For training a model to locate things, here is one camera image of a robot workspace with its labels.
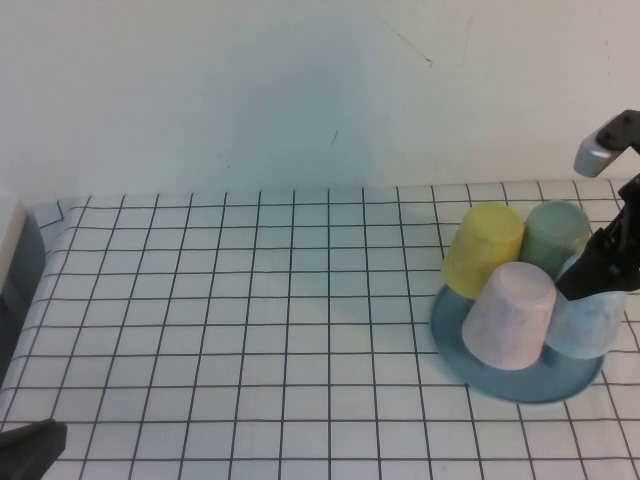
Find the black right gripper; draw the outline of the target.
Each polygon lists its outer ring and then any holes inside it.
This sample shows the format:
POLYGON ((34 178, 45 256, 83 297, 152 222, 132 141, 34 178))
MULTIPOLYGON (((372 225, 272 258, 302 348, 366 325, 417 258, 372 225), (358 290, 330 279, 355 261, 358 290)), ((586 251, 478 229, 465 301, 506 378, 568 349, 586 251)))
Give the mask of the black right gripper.
POLYGON ((618 216, 591 236, 582 254, 556 280, 558 291, 569 301, 639 289, 639 176, 618 193, 624 201, 618 216))

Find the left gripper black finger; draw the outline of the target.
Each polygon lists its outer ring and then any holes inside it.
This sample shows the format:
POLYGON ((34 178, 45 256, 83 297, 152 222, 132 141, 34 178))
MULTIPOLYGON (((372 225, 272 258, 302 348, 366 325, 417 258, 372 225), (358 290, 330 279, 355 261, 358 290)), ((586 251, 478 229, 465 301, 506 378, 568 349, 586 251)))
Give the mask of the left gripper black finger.
POLYGON ((1 480, 40 480, 64 452, 67 425, 52 418, 1 433, 1 480))

